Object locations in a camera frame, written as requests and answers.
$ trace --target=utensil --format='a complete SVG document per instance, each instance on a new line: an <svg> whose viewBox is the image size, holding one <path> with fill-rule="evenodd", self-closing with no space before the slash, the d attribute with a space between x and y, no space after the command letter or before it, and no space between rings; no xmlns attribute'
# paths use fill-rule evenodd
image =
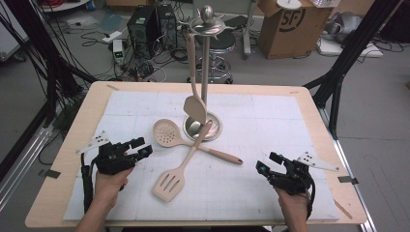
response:
<svg viewBox="0 0 410 232"><path fill-rule="evenodd" d="M209 120L199 132L198 137L195 139L193 146L190 148L190 152L185 157L181 165L175 169L162 172L160 178L157 180L153 187L153 193L164 201L171 201L182 190L185 185L184 171L193 153L198 148L199 144L204 139L208 130L212 126L212 120Z"/></svg>
<svg viewBox="0 0 410 232"><path fill-rule="evenodd" d="M178 126L168 119L160 119L154 124L153 135L155 140L162 145L162 147L174 147L177 145L191 147L193 145L193 143L182 138ZM197 149L231 163L244 163L241 159L218 150L210 149L201 145L199 145Z"/></svg>
<svg viewBox="0 0 410 232"><path fill-rule="evenodd" d="M198 121L200 124L206 123L206 105L204 101L199 97L198 92L196 91L195 85L195 43L193 42L193 34L188 34L187 40L187 54L188 54L188 63L190 66L190 86L192 88L192 96L189 96L185 99L184 111L191 116L195 121Z"/></svg>

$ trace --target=white plastic part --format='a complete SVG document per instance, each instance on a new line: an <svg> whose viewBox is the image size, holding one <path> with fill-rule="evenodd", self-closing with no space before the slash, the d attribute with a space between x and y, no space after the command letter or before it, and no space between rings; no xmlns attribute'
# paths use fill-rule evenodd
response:
<svg viewBox="0 0 410 232"><path fill-rule="evenodd" d="M325 170L335 171L335 172L339 171L338 167L333 166L323 161L322 159L319 159L318 157L314 157L308 152L305 152L303 155L298 157L298 161L308 166L319 168L319 169L325 169Z"/></svg>
<svg viewBox="0 0 410 232"><path fill-rule="evenodd" d="M90 151L91 149L100 147L100 146L102 146L104 144L107 144L107 143L109 143L108 135L103 130L102 133L100 133L93 140L91 140L90 143L87 146L78 149L76 151L76 153L78 155L80 155L82 153L86 153L86 152Z"/></svg>
<svg viewBox="0 0 410 232"><path fill-rule="evenodd" d="M115 31L115 32L111 33L108 38L102 38L102 40L105 41L105 42L110 42L110 41L114 40L115 38L121 36L121 34L123 34L123 33L119 32L119 31Z"/></svg>

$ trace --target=human hand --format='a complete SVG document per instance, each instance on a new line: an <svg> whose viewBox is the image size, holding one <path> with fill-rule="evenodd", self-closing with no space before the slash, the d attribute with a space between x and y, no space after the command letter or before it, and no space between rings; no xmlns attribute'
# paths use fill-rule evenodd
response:
<svg viewBox="0 0 410 232"><path fill-rule="evenodd" d="M103 204L112 209L117 202L118 192L121 186L128 183L128 176L132 173L133 168L119 172L115 175L104 175L97 172L94 201Z"/></svg>
<svg viewBox="0 0 410 232"><path fill-rule="evenodd" d="M275 188L278 193L284 221L291 232L308 231L308 198L305 194L289 195L281 188Z"/></svg>

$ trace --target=robotic hand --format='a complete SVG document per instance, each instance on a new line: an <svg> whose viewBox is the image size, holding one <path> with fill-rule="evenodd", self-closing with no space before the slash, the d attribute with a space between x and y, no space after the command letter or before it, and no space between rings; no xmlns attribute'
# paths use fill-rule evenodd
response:
<svg viewBox="0 0 410 232"><path fill-rule="evenodd" d="M151 145L139 149L135 154L125 155L129 148L137 148L145 144L143 137L132 139L125 143L112 144L105 131L96 136L87 146L79 149L81 154L81 174L84 188L84 212L87 212L94 197L93 190L93 166L99 169L100 173L105 175L115 175L121 171L135 167L135 164L148 158L153 149ZM85 165L84 154L94 148L99 148L99 154L91 161L91 165Z"/></svg>
<svg viewBox="0 0 410 232"><path fill-rule="evenodd" d="M257 172L266 177L273 187L283 189L290 195L305 193L308 199L307 218L309 218L316 190L314 181L308 173L308 166L297 160L291 161L274 152L271 153L269 159L283 164L286 167L286 174L271 171L271 168L261 161L256 163ZM310 187L312 187L311 194L308 193Z"/></svg>

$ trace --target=wooden spoon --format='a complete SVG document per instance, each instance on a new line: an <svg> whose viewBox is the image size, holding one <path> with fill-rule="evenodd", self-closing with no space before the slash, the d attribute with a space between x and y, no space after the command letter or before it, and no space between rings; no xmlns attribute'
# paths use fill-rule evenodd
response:
<svg viewBox="0 0 410 232"><path fill-rule="evenodd" d="M184 111L200 124L206 123L207 109L204 101L199 97L195 85L195 42L193 34L188 34L187 37L187 54L190 68L190 86L192 88L192 96L185 99Z"/></svg>
<svg viewBox="0 0 410 232"><path fill-rule="evenodd" d="M155 140L162 145L162 147L174 147L177 145L185 145L191 147L193 143L184 140L180 134L178 126L168 119L160 119L153 126L153 134ZM211 154L214 157L220 158L222 160L232 162L235 164L244 163L241 159L220 152L218 150L210 149L199 145L198 150Z"/></svg>

